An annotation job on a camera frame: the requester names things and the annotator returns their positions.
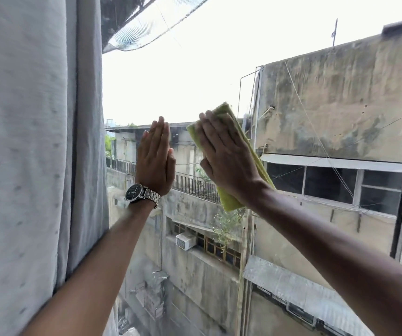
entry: sky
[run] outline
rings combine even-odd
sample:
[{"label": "sky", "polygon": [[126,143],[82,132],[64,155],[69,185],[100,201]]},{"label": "sky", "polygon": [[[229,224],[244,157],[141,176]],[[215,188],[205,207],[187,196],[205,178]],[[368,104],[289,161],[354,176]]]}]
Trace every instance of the sky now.
[{"label": "sky", "polygon": [[198,119],[224,101],[249,111],[257,66],[379,34],[402,0],[208,0],[151,44],[103,54],[103,112],[119,125]]}]

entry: forearm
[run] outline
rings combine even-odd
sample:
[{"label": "forearm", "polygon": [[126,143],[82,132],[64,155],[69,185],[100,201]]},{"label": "forearm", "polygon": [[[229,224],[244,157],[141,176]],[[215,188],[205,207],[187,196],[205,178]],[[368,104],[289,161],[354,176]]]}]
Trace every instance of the forearm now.
[{"label": "forearm", "polygon": [[376,335],[402,334],[402,265],[261,186],[250,208],[321,273]]},{"label": "forearm", "polygon": [[125,216],[33,318],[24,335],[101,335],[153,207],[149,200],[130,204]]}]

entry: white window frame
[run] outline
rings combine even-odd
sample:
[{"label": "white window frame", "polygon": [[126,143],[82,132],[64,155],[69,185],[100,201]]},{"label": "white window frame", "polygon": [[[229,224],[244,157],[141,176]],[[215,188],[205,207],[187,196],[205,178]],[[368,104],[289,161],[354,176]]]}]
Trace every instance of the white window frame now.
[{"label": "white window frame", "polygon": [[[306,156],[293,156],[287,154],[263,154],[260,158],[263,161],[265,169],[268,169],[268,163],[285,164],[285,165],[299,165],[304,166],[304,179],[302,183],[302,193],[294,193],[279,190],[281,193],[296,197],[298,199],[305,199],[314,203],[324,204],[335,208],[348,209],[351,211],[364,212],[364,214],[384,216],[387,218],[395,218],[394,214],[387,214],[370,209],[360,207],[361,189],[362,187],[388,190],[394,192],[401,192],[399,189],[392,189],[382,186],[363,185],[364,171],[382,171],[382,172],[398,172],[402,173],[402,163],[386,163],[386,162],[372,162],[366,160],[350,160],[350,159],[337,159],[337,158],[320,158],[320,157],[306,157]],[[307,177],[307,166],[319,166],[330,168],[345,168],[356,170],[355,189],[353,193],[352,204],[343,203],[335,200],[324,199],[320,197],[313,197],[305,195],[305,180]]]}]

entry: yellow cleaning cloth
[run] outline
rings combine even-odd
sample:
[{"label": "yellow cleaning cloth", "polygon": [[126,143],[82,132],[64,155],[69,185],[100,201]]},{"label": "yellow cleaning cloth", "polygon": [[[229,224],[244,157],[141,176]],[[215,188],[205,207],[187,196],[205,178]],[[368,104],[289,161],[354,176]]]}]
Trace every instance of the yellow cleaning cloth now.
[{"label": "yellow cleaning cloth", "polygon": [[[243,131],[241,130],[241,127],[238,124],[238,121],[235,118],[235,115],[232,113],[231,108],[229,107],[229,104],[227,102],[221,104],[220,106],[218,106],[217,108],[215,108],[213,110],[213,113],[215,115],[217,115],[218,118],[221,118],[226,113],[229,113],[229,115],[231,116],[231,118],[235,122],[235,126],[237,127],[237,129],[240,132],[241,136],[243,137],[244,141],[246,141],[246,143],[248,144],[248,148],[249,148],[249,150],[251,151],[251,153],[253,155],[254,162],[256,163],[256,166],[257,166],[258,172],[260,173],[260,176],[268,184],[270,184],[273,188],[275,188],[270,176],[268,175],[268,173],[266,172],[265,168],[263,167],[263,164],[261,163],[259,157],[254,152],[254,149],[251,147],[251,144],[250,144],[249,140],[247,139],[247,137],[244,135]],[[199,138],[198,138],[198,136],[197,136],[197,134],[195,132],[195,126],[193,124],[191,124],[191,125],[187,126],[187,130],[188,130],[190,136],[192,137],[193,141],[195,142],[195,144],[198,146],[198,148],[200,148],[202,150]],[[228,194],[221,187],[217,186],[217,191],[218,191],[218,195],[220,196],[221,204],[223,205],[223,208],[225,209],[225,211],[232,211],[232,210],[239,209],[239,208],[244,206],[235,197],[233,197],[230,194]]]}]

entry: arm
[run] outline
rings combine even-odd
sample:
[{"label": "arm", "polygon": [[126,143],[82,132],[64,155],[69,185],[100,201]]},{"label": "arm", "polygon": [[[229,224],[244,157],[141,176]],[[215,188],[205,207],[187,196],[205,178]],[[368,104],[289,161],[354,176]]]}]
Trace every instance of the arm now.
[{"label": "arm", "polygon": [[196,129],[207,175],[287,238],[377,336],[402,335],[402,265],[274,191],[232,119],[206,114]]},{"label": "arm", "polygon": [[[175,159],[170,129],[163,118],[144,133],[138,150],[136,181],[160,195],[169,192]],[[129,204],[126,214],[84,258],[70,279],[30,321],[24,335],[101,335],[125,278],[139,235],[154,202]]]}]

